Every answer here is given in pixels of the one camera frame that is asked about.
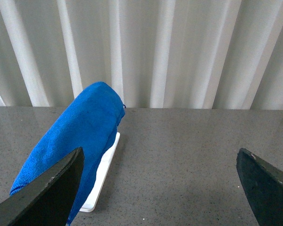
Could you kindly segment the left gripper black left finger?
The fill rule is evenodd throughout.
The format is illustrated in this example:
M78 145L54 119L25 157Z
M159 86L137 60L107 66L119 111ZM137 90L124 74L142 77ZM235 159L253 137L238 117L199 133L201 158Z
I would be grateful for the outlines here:
M77 148L35 180L0 203L0 226L64 226L83 171Z

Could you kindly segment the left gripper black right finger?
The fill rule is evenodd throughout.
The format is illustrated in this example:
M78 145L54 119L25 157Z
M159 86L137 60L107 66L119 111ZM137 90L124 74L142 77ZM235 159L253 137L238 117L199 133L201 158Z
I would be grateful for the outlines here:
M283 226L283 171L241 148L236 169L260 226Z

